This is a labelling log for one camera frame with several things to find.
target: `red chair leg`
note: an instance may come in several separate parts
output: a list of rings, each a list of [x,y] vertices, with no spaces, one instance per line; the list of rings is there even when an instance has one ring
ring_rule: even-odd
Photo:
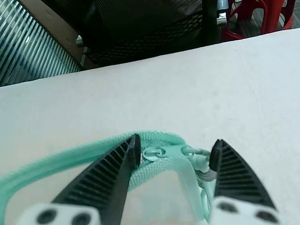
[[[277,30],[280,13],[284,0],[268,0],[267,7],[270,9],[267,17],[265,33],[272,33]]]
[[[288,0],[286,6],[281,8],[281,13],[285,17],[284,30],[292,28],[295,3],[296,0]]]
[[[254,9],[260,8],[260,2],[256,0],[243,0],[241,4],[232,12],[232,15],[237,13],[237,21],[251,19]]]

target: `white table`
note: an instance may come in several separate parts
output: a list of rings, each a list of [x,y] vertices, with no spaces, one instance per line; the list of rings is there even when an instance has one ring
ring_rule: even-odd
[[[286,224],[297,224],[299,38],[299,29],[281,31],[0,88],[0,175],[133,130],[170,131],[208,150],[223,138],[257,173]],[[80,170],[21,190],[6,224],[30,204],[51,200]]]

